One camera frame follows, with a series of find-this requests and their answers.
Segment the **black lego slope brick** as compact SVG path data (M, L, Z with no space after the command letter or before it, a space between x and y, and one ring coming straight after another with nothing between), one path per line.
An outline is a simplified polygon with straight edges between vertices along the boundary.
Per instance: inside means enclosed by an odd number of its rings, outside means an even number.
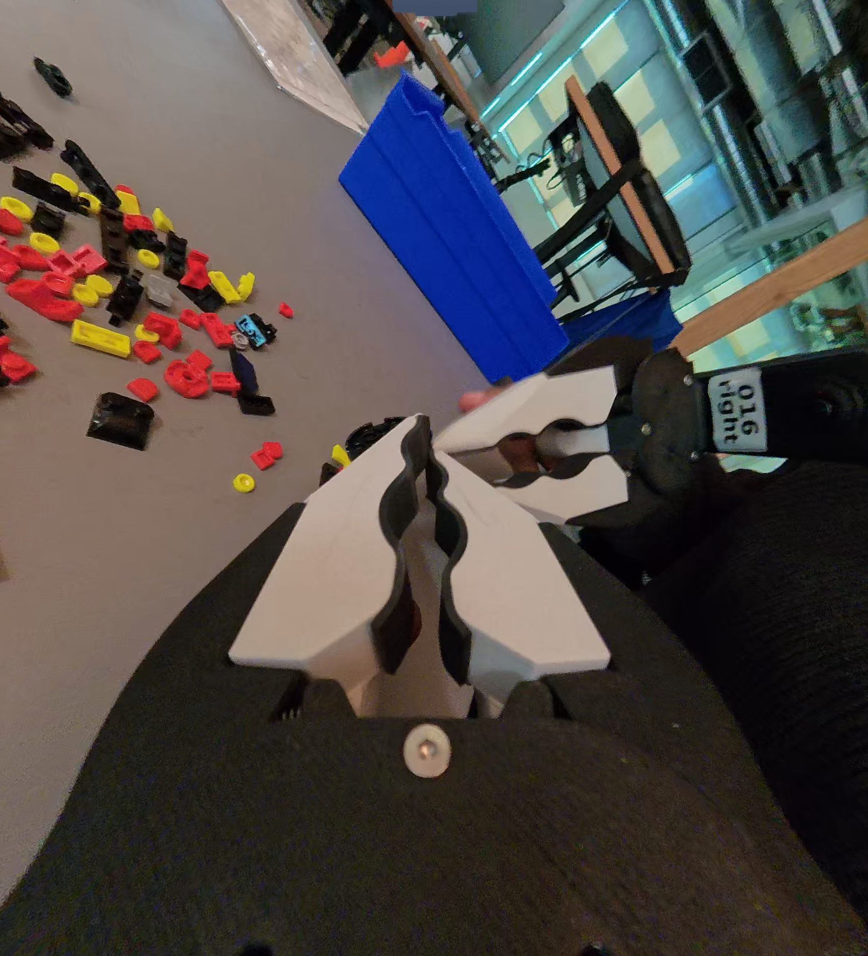
M122 448L147 449L154 422L150 404L114 392L105 392L94 402L86 436Z

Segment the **wooden desk with black legs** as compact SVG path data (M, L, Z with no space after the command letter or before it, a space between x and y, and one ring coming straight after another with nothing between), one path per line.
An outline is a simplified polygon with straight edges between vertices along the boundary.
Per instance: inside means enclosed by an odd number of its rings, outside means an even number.
M579 301L571 268L601 245L630 275L621 293L682 286L692 259L679 220L614 92L604 82L584 91L576 78L564 92L567 116L548 141L574 212L534 248L556 282L553 306Z

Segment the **dark monitor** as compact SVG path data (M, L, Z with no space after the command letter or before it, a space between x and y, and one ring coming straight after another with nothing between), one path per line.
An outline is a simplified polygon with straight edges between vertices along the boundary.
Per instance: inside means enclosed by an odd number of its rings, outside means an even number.
M563 1L480 1L460 17L486 81L496 83L564 10Z

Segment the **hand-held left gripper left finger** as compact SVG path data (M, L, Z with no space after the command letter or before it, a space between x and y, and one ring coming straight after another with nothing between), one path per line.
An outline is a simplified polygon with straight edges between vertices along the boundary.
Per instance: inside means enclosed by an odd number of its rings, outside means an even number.
M389 713L393 677L431 626L428 416L407 416L304 502L228 656L331 680L356 713Z

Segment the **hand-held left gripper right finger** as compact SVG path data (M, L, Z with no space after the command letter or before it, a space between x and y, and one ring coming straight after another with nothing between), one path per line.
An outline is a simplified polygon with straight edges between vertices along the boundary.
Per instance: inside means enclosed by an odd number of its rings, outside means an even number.
M496 718L515 687L601 672L611 652L560 559L548 527L466 466L432 451L428 501L441 532L425 545L425 629L447 673L453 711L477 703Z

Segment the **black knit sweater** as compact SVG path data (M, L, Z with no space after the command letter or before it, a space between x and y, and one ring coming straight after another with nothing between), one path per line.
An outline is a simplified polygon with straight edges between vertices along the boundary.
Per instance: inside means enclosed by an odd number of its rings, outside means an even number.
M699 474L642 595L868 926L868 467L729 473L710 456Z

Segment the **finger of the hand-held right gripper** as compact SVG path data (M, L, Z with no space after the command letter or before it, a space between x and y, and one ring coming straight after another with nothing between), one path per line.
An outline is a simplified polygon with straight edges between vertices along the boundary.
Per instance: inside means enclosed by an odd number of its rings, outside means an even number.
M541 454L566 458L610 452L607 419L619 394L611 366L524 378L463 413L434 438L438 451L459 455L499 448L516 437L536 439Z
M551 472L521 472L494 484L537 522L580 525L596 511L629 500L628 476L609 455L570 456Z

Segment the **red round lego plate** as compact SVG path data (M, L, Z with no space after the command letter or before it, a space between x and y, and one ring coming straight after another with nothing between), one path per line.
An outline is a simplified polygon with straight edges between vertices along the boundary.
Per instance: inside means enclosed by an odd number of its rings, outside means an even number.
M179 396L189 400L200 399L211 388L208 372L198 365L176 359L164 369L165 383Z

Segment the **pile of loose lego pieces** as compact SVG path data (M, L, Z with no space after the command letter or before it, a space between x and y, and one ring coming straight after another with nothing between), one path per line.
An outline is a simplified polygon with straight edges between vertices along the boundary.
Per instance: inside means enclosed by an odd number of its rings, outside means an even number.
M45 126L0 89L0 161L19 160L33 149L50 153L55 146ZM134 190L112 186L71 138L62 143L59 160L73 176L53 172L46 179L14 165L14 193L0 197L0 285L9 298L68 329L77 347L146 367L165 359L166 350L176 351L184 329L202 331L226 354L230 370L199 348L172 358L168 364L181 359L208 372L210 391L195 400L229 396L246 416L273 416L273 400L260 392L246 352L273 345L277 329L257 313L233 321L219 314L222 307L249 304L255 274L232 284L224 272L209 269L208 255L190 247L162 209L145 215ZM94 245L64 247L72 217L97 224ZM0 389L39 372L14 346L0 311ZM162 375L167 385L164 370Z

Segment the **wooden desk edge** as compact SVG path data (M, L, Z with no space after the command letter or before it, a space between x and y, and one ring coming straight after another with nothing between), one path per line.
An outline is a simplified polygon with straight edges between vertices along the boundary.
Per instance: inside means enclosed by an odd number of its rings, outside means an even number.
M696 315L671 346L689 357L868 261L868 216Z

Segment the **yellow black lego assembly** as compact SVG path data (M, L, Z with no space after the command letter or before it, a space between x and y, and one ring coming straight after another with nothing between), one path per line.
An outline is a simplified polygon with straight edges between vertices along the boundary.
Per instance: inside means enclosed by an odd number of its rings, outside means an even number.
M348 459L351 462L356 460L381 441L388 433L397 428L403 421L403 416L391 416L386 417L379 424L366 423L358 426L347 436L343 445Z

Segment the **person's right forearm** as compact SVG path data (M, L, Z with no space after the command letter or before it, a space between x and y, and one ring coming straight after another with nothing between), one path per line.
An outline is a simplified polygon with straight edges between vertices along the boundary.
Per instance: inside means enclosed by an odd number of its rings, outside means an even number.
M638 591L784 472L785 465L773 472L727 472L719 458L705 456L695 464L687 489L631 525L582 529L579 547L631 591Z

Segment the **blue plastic bin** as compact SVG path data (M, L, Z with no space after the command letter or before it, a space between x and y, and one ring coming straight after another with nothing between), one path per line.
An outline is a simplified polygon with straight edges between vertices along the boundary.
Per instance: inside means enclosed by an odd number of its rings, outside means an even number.
M403 73L339 183L489 381L568 345L556 290L464 135Z

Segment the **glossy printed sheet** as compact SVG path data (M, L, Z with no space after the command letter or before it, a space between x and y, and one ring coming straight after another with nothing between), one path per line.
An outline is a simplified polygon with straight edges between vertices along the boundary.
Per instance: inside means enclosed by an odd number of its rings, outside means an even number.
M222 1L260 64L284 93L363 136L368 121L308 18L293 1Z

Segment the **blue object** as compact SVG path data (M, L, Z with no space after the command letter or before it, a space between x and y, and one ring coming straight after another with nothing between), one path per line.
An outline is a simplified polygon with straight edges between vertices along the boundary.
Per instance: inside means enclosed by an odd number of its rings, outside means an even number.
M593 341L617 337L649 341L653 351L659 352L668 348L681 331L669 290L632 295L581 317L564 319L561 324L568 345L560 358Z

